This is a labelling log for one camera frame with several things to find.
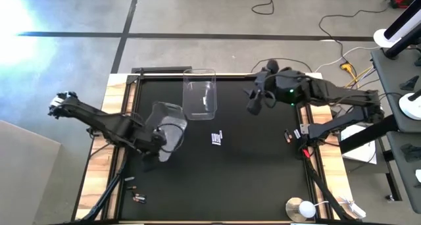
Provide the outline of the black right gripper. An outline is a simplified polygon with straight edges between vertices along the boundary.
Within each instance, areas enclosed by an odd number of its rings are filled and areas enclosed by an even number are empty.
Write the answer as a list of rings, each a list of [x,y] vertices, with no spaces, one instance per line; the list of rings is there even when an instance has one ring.
[[[258,92],[262,93],[265,98],[269,98],[276,102],[276,73],[262,70],[257,72],[255,76],[255,85]],[[246,106],[247,111],[252,115],[258,115],[262,109],[262,96],[256,95],[256,92],[253,89],[244,89],[243,91],[249,98],[249,102]]]

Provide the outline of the clear plastic bin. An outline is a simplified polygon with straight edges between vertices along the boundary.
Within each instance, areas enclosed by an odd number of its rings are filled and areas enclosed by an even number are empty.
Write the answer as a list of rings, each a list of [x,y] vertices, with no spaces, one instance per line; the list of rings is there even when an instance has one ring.
[[[216,72],[213,69],[192,69],[183,73],[182,108],[189,120],[212,120],[217,107]]]
[[[166,162],[184,141],[187,120],[183,109],[172,103],[155,102],[146,125],[164,131],[166,143],[159,147],[158,160],[160,163]]]

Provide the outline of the white globe lamp brass base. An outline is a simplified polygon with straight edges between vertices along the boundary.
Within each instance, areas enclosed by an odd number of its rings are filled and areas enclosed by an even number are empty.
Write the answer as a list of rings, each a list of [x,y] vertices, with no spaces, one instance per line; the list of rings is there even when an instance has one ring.
[[[304,222],[316,214],[316,207],[310,201],[292,197],[285,204],[285,211],[293,222]]]

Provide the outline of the white sheet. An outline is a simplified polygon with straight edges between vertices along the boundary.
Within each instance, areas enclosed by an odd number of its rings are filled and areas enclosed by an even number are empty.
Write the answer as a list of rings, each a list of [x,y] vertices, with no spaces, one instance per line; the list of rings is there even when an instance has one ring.
[[[359,126],[356,124],[348,126],[346,127],[346,129],[340,132],[340,140],[344,140],[350,136],[353,136],[354,134],[363,131],[364,129],[364,126]],[[354,150],[348,151],[347,153],[343,153],[342,157],[345,159],[361,161],[364,163],[377,164],[376,143],[375,141],[365,143],[364,145]]]

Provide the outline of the black beam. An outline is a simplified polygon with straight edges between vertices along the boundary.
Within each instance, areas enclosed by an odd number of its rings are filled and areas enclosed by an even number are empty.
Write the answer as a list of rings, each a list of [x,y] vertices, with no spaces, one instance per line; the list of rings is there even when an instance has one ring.
[[[341,153],[347,153],[352,151],[366,143],[378,139],[388,132],[395,132],[398,130],[397,122],[393,115],[385,117],[381,122],[373,124],[364,130],[361,130],[344,140],[339,142],[339,148]]]

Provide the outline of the grey board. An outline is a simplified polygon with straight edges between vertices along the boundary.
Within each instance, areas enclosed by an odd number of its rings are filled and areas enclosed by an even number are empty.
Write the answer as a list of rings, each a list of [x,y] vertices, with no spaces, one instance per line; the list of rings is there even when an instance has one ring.
[[[0,120],[0,225],[32,225],[60,148]]]

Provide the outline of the grey side table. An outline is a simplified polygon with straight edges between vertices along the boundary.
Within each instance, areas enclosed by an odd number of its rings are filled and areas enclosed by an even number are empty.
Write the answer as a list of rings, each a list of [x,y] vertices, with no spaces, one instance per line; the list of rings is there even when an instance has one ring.
[[[382,87],[387,93],[387,101],[398,128],[397,131],[386,133],[386,137],[411,207],[414,212],[421,214],[421,182],[416,177],[416,171],[421,170],[421,159],[408,162],[402,152],[404,145],[421,148],[421,120],[410,119],[399,107],[400,96],[408,93],[400,89],[400,84],[419,76],[414,90],[421,89],[421,66],[414,64],[421,57],[421,53],[415,49],[406,49],[395,58],[389,59],[379,49],[371,52],[371,57]]]

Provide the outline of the white round-base stand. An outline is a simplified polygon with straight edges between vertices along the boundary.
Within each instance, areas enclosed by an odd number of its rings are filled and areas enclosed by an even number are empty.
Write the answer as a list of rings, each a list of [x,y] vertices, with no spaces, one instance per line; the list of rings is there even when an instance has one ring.
[[[374,41],[380,47],[392,47],[419,24],[421,5],[411,4],[388,28],[377,30]]]
[[[421,120],[421,89],[402,96],[399,99],[399,108],[407,117]]]

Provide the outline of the small black object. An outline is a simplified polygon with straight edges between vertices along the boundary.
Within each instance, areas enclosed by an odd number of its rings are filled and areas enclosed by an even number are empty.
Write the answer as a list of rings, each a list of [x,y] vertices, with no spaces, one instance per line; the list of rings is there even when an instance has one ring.
[[[401,146],[401,152],[408,163],[421,160],[421,147],[407,143]]]
[[[399,89],[404,90],[404,91],[413,91],[415,89],[418,79],[419,79],[419,75],[410,78],[406,82],[399,84]]]

